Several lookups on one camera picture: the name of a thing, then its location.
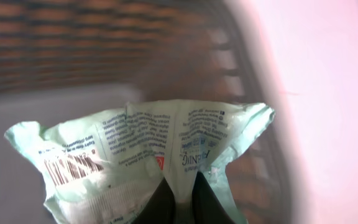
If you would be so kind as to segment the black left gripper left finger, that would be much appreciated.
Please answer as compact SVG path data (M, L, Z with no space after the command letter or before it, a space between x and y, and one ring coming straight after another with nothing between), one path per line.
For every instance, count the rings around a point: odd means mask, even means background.
M132 224L173 224L174 216L175 198L167 181L162 179Z

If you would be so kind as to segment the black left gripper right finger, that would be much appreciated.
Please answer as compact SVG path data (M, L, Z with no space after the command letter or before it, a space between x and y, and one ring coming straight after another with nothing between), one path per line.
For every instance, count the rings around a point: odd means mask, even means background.
M195 224L234 224L200 172L192 191L192 209Z

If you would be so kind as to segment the mint green wipes packet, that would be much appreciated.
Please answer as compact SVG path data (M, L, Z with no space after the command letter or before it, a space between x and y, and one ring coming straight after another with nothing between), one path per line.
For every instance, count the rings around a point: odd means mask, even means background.
M267 129L265 103L198 100L129 103L46 128L10 127L5 138L43 175L44 206L58 223L132 223L162 179L174 223L194 223L192 191L202 173L234 223L245 223L226 166Z

